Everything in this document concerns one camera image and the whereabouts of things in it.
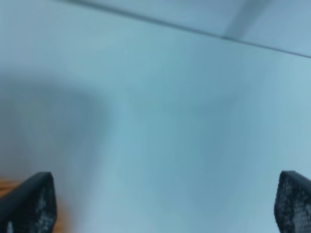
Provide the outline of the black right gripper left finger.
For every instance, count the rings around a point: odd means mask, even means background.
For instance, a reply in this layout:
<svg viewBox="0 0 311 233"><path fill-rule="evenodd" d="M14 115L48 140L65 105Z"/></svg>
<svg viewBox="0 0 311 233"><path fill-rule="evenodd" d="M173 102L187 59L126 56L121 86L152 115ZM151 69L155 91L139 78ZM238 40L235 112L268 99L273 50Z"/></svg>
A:
<svg viewBox="0 0 311 233"><path fill-rule="evenodd" d="M51 233L57 219L51 172L38 172L0 198L2 233Z"/></svg>

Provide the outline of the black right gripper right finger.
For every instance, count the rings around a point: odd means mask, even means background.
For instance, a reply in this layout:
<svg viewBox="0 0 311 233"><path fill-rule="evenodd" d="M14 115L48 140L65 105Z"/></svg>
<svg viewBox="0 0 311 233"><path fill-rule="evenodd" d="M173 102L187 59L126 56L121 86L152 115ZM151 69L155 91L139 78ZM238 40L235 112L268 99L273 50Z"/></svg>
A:
<svg viewBox="0 0 311 233"><path fill-rule="evenodd" d="M311 181L296 171L282 171L274 204L280 233L311 233Z"/></svg>

